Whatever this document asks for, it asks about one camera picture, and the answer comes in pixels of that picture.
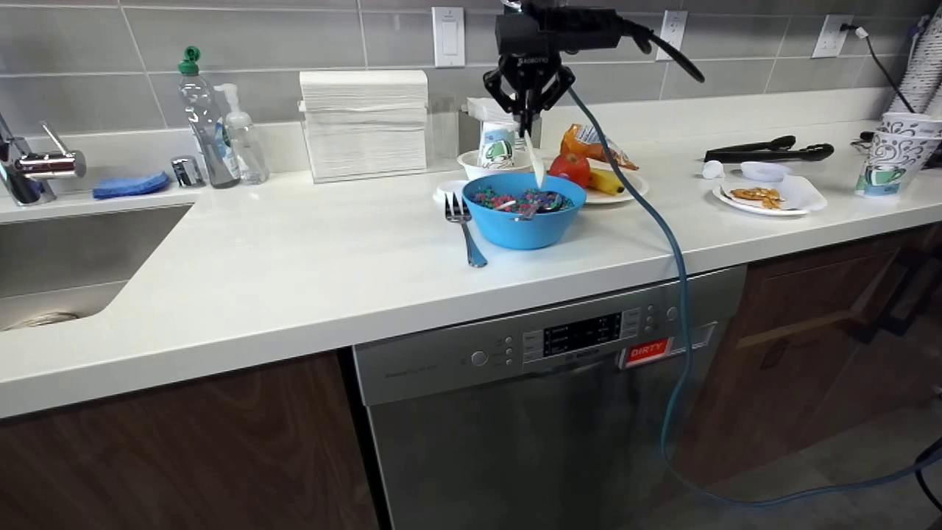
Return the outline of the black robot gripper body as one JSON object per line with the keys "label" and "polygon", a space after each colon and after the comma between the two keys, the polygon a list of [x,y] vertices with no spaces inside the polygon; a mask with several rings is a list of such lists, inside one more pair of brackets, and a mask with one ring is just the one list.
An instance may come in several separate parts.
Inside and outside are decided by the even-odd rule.
{"label": "black robot gripper body", "polygon": [[527,68],[540,68],[548,75],[562,69],[555,28],[562,12],[555,5],[524,5],[495,16],[498,74],[512,78]]}

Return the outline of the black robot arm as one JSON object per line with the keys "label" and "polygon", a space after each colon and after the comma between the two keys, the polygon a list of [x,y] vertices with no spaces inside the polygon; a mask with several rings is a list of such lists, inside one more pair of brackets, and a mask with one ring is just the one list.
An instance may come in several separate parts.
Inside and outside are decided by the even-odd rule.
{"label": "black robot arm", "polygon": [[577,83],[565,55],[611,49],[633,37],[642,53],[659,46],[692,78],[704,69],[651,27],[599,5],[559,5],[540,0],[502,0],[495,16],[498,65],[483,74],[484,93],[530,133]]}

